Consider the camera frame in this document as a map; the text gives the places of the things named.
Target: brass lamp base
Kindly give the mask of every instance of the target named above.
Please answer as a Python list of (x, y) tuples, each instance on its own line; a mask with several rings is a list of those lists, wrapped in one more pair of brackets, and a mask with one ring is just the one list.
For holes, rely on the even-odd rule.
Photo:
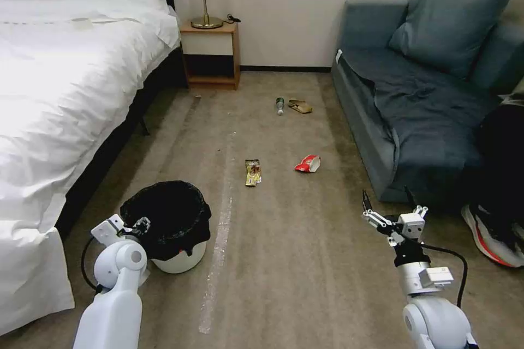
[(201, 16), (191, 20), (191, 26), (194, 28), (213, 29), (222, 27), (223, 25), (224, 21), (222, 19), (213, 16), (208, 16), (207, 18)]

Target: gray sofa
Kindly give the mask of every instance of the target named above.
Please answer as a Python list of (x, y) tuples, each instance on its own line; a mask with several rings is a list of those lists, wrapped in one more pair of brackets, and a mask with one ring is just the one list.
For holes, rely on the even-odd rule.
[(334, 86), (379, 200), (405, 202), (407, 186), (420, 203), (460, 202), (482, 165), (475, 127), (524, 75), (524, 31), (496, 26), (464, 81), (387, 48), (406, 10), (345, 4)]

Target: white duvet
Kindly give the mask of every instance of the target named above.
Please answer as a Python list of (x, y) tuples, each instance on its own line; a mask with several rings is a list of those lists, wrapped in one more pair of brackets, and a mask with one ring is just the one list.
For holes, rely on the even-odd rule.
[(0, 335), (74, 307), (65, 194), (178, 42), (152, 10), (0, 3)]

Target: floor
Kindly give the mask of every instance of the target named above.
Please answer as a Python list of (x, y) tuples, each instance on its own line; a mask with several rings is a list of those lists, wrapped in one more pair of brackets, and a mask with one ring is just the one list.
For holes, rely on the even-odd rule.
[[(305, 99), (314, 111), (277, 116), (278, 96)], [(133, 135), (65, 241), (76, 309), (5, 335), (0, 347), (72, 347), (93, 295), (79, 267), (89, 230), (141, 188), (167, 179), (202, 191), (212, 235), (191, 271), (150, 267), (139, 291), (140, 348), (414, 347), (401, 316), (394, 252), (360, 218), (362, 188), (373, 193), (330, 75), (246, 72), (236, 92), (167, 90), (146, 120), (152, 135)], [(308, 154), (321, 156), (319, 171), (294, 172)], [(248, 158), (261, 162), (255, 188), (244, 186)], [(405, 210), (373, 202), (380, 212)], [(469, 261), (463, 308), (480, 347), (521, 347), (524, 270), (483, 257), (458, 217), (430, 212), (425, 233), (428, 243)], [(93, 247), (89, 266), (99, 251)], [(459, 281), (459, 261), (431, 257)], [(454, 284), (446, 297), (453, 300), (456, 290)]]

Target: wooden nightstand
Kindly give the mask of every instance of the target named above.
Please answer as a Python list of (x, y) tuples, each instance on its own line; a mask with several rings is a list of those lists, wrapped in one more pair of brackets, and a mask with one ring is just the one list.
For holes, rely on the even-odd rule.
[(236, 90), (240, 81), (239, 30), (236, 23), (216, 29), (180, 28), (189, 88)]

